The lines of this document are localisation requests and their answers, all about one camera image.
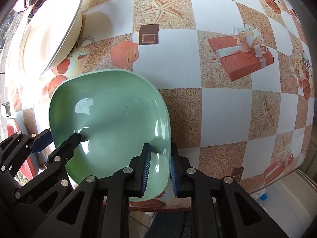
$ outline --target green plate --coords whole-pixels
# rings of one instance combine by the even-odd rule
[[[158,196],[170,178],[171,127],[165,102],[145,78],[121,69],[101,70],[62,83],[50,103],[50,129],[58,147],[74,132],[84,142],[75,150],[66,170],[77,183],[87,176],[103,178],[129,165],[152,147],[144,201]]]

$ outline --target metal rivet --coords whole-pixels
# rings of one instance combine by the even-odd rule
[[[192,174],[196,173],[196,169],[193,168],[193,167],[189,167],[189,168],[186,169],[186,172],[188,174],[192,175]]]
[[[17,191],[17,192],[15,193],[15,197],[16,197],[17,199],[20,199],[20,198],[21,198],[21,194]]]
[[[64,186],[64,187],[68,186],[68,184],[69,183],[68,183],[68,181],[66,179],[61,181],[61,185]]]
[[[133,171],[133,169],[132,169],[131,167],[125,167],[125,168],[123,168],[123,172],[124,172],[125,174],[132,173],[132,171]]]
[[[228,184],[233,183],[233,178],[230,176],[226,176],[223,180],[225,183],[228,183]]]
[[[86,178],[86,182],[94,182],[95,180],[96,180],[96,177],[94,177],[94,176],[88,176]]]

